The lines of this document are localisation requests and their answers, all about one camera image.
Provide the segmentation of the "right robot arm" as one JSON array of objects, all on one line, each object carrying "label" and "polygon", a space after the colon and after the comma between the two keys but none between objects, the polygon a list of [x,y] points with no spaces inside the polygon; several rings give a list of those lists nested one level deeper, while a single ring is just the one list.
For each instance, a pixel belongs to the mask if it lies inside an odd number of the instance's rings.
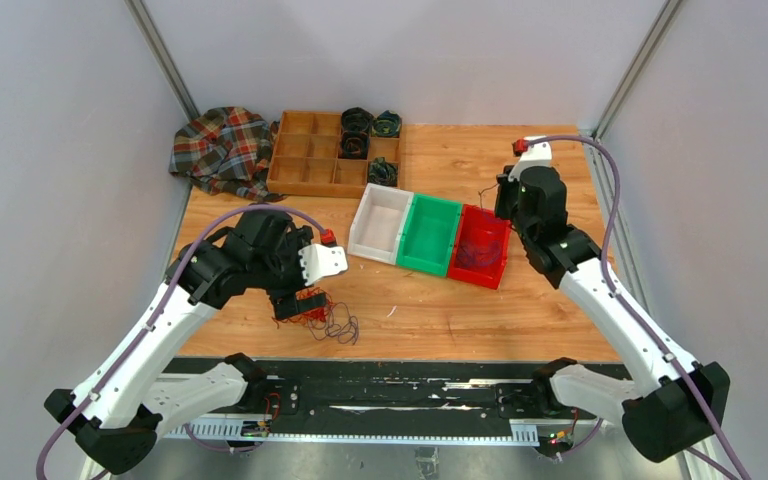
[{"label": "right robot arm", "polygon": [[725,413],[727,372],[699,363],[629,296],[600,247],[569,223],[558,171],[508,165],[496,180],[495,216],[510,222],[529,264],[590,318],[630,376],[619,380],[561,357],[533,374],[534,408],[547,417],[577,408],[614,423],[653,462],[713,436]]}]

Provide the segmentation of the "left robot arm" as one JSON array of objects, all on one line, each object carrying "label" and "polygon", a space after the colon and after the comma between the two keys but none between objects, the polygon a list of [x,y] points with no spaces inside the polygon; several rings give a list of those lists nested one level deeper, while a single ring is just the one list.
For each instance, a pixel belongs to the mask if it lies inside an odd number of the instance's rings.
[{"label": "left robot arm", "polygon": [[292,207],[251,204],[213,220],[169,266],[143,315],[83,382],[45,400],[56,434],[70,433],[102,474],[120,475],[170,431],[219,408],[271,408],[267,374],[237,353],[170,387],[156,379],[232,298],[264,291],[277,319],[326,304],[298,293],[348,269],[332,230]]}]

